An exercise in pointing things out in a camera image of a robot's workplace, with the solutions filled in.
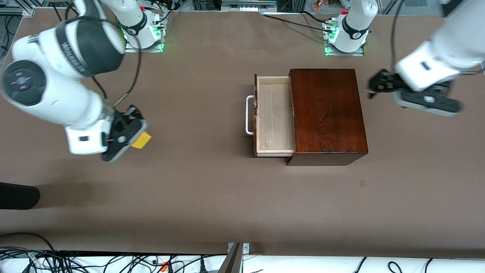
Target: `white handle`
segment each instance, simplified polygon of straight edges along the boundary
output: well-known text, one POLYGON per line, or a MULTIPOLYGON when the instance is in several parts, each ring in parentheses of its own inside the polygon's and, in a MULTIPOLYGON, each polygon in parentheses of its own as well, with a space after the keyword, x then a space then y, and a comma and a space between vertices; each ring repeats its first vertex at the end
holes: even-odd
POLYGON ((247 98, 246 98, 246 134, 252 136, 252 135, 254 135, 254 132, 250 132, 249 128, 248 128, 248 124, 249 124, 248 112, 249 112, 249 100, 250 99, 254 99, 254 95, 247 96, 247 98))

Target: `brown table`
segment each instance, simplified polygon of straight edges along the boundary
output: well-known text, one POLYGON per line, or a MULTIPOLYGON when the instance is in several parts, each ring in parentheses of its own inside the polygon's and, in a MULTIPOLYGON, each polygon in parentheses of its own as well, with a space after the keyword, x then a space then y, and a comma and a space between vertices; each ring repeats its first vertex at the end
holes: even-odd
MULTIPOLYGON (((37 232, 69 250, 216 253, 245 241, 273 255, 485 257, 485 77, 456 80, 465 111, 454 118, 401 109, 389 94, 367 100, 367 79, 389 67, 391 21, 376 17, 365 57, 335 57, 321 32, 258 13, 180 14, 120 107, 140 107, 153 138, 114 164, 70 154, 62 126, 0 100, 1 180, 40 185, 45 197, 38 209, 1 211, 2 233, 37 232), (254 74, 291 68, 356 70, 368 155, 347 167, 253 157, 244 99, 254 74)), ((398 58, 441 22, 401 17, 398 58)), ((39 9, 17 37, 56 23, 39 9)), ((110 99, 127 90, 136 56, 98 76, 110 99)))

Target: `wooden cabinet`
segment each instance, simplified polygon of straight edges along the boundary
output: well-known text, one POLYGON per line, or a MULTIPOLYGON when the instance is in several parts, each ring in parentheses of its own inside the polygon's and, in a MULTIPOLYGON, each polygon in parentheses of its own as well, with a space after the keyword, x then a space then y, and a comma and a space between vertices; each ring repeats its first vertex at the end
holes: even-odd
POLYGON ((289 166, 345 166, 368 153, 353 69, 255 75, 254 153, 289 166))

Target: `wooden drawer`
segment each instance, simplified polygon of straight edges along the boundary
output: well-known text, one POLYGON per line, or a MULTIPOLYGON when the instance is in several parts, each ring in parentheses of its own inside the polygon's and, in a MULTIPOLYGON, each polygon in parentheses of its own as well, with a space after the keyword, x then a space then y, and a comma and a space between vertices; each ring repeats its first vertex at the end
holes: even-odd
POLYGON ((254 153, 290 166, 345 166, 368 153, 353 69, 255 75, 254 153))

